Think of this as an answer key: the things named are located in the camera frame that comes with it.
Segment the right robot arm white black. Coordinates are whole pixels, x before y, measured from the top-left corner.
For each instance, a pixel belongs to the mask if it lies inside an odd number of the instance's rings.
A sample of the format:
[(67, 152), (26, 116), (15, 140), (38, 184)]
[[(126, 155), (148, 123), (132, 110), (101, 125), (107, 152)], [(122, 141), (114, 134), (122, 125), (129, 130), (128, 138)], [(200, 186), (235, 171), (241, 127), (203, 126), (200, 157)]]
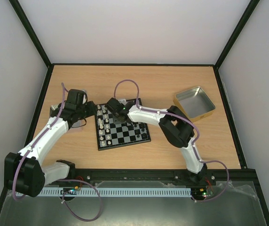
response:
[(195, 136), (193, 130), (197, 128), (177, 106), (154, 109), (141, 106), (138, 100), (123, 104), (112, 97), (105, 107), (121, 122), (142, 122), (159, 126), (168, 142), (180, 149), (190, 181), (198, 185), (205, 180), (207, 167), (202, 163), (195, 146), (199, 133)]

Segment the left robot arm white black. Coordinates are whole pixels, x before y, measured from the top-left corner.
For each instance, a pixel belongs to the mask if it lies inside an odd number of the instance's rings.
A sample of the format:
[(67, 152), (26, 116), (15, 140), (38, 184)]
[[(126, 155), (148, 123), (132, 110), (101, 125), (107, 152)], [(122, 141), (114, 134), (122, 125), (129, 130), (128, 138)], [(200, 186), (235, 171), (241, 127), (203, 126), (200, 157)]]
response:
[(61, 136), (95, 112), (95, 104), (88, 101), (85, 91), (64, 91), (63, 101), (50, 110), (48, 122), (39, 134), (19, 152), (6, 156), (4, 186), (13, 193), (36, 197), (48, 184), (75, 178), (75, 164), (70, 161), (57, 160), (46, 167), (42, 163)]

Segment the pile of white chess pieces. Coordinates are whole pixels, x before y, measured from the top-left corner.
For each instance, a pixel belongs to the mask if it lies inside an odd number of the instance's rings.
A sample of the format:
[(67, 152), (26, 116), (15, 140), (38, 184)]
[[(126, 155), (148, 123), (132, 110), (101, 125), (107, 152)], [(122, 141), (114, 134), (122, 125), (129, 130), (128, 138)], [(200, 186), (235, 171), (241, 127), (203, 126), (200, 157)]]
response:
[(97, 105), (97, 124), (100, 129), (108, 129), (109, 113), (104, 105)]

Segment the row of black chess pieces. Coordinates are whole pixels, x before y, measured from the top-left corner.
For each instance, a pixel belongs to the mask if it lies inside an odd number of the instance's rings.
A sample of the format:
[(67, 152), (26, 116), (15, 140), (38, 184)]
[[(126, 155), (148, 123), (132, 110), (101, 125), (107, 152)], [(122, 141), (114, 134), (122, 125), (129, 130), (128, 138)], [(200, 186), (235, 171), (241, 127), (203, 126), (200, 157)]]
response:
[(134, 128), (134, 135), (135, 137), (140, 140), (147, 139), (147, 130), (144, 123), (136, 123), (133, 125)]

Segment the silver metal tin lid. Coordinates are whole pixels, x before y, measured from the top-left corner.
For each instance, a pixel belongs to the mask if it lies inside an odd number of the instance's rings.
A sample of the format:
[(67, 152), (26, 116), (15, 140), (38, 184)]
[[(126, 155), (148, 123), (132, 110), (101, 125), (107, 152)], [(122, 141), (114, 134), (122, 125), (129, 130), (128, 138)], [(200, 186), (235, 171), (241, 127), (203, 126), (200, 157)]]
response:
[[(57, 105), (51, 105), (49, 108), (49, 117), (55, 117), (56, 113), (59, 112), (59, 104)], [(86, 125), (87, 121), (86, 120), (78, 120), (77, 122), (73, 123), (73, 125), (71, 126), (71, 129), (78, 129), (78, 128), (82, 128)]]

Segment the black grey chessboard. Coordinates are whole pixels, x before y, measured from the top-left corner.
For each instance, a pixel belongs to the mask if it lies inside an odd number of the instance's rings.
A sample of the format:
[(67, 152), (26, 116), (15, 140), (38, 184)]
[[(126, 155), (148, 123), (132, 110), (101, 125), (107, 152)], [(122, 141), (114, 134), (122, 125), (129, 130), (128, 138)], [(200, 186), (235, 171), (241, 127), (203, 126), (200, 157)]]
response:
[[(147, 130), (147, 139), (138, 139), (135, 137), (133, 125), (138, 123), (120, 123), (113, 114), (108, 110), (109, 113), (109, 128), (100, 129), (97, 124), (97, 113), (95, 114), (95, 125), (96, 125), (96, 137), (97, 146), (99, 151), (108, 150), (112, 148), (124, 147), (129, 145), (136, 145), (151, 141), (149, 128), (146, 123), (145, 127)], [(100, 140), (99, 132), (103, 131), (103, 140)], [(101, 146), (101, 142), (104, 141), (106, 146)]]

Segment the gold metal tin box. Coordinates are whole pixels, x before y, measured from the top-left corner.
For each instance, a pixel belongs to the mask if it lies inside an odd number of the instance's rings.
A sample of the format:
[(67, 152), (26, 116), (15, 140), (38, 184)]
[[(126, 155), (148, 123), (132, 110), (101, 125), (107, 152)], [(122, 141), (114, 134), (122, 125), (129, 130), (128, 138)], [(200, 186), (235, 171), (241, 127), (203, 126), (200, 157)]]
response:
[(173, 102), (192, 122), (212, 115), (216, 109), (200, 86), (175, 94)]

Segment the black aluminium frame rail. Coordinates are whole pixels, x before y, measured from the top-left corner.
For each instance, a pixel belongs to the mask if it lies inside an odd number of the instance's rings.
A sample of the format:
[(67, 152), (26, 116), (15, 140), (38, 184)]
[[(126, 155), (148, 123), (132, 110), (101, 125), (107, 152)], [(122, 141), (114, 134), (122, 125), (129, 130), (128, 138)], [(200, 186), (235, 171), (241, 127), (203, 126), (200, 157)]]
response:
[(68, 179), (80, 176), (91, 184), (102, 181), (160, 181), (165, 184), (184, 186), (215, 185), (217, 181), (226, 181), (225, 169), (208, 169), (200, 179), (194, 179), (186, 169), (73, 169)]

